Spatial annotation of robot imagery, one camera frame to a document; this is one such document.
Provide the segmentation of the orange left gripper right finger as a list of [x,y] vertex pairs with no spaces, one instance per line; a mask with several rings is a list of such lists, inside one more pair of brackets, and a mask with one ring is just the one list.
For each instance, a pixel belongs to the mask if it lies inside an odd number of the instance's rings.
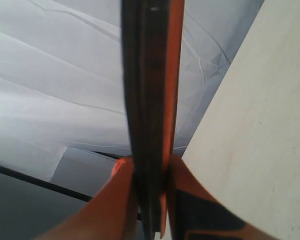
[[178,155],[169,160],[166,189],[174,240],[266,240],[268,235],[221,205]]

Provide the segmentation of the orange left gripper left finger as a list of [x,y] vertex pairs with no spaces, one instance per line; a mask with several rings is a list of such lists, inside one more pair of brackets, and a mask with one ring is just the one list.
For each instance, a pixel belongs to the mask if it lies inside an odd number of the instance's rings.
[[75,215],[37,237],[39,240],[133,240],[138,199],[131,157],[116,161],[109,181]]

